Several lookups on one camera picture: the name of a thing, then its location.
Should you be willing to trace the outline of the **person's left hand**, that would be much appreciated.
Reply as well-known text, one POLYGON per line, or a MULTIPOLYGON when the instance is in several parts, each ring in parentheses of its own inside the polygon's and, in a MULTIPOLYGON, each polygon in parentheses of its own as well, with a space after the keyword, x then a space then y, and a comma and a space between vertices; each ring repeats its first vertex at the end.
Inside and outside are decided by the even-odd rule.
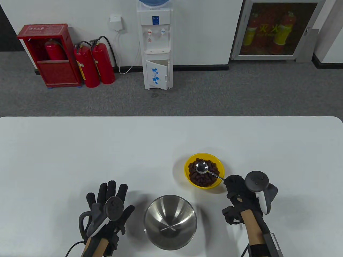
POLYGON ((79 216, 79 230, 85 244, 83 257, 109 257, 118 247, 119 236, 125 234, 125 223, 135 207, 124 208, 128 186, 116 182, 102 183, 98 196, 89 192, 86 196, 89 210, 79 216))

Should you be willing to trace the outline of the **person's right hand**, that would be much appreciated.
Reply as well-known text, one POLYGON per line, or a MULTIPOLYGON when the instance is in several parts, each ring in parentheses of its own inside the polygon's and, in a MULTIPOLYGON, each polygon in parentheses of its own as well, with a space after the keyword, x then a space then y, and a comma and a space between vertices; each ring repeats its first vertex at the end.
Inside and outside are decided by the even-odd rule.
POLYGON ((232 203, 232 206, 222 210, 222 214, 228 224, 243 223, 241 212, 246 210, 257 211, 257 213, 262 214, 256 194, 246 187, 243 177, 240 175, 230 175, 224 180, 224 185, 228 191, 227 198, 232 203))

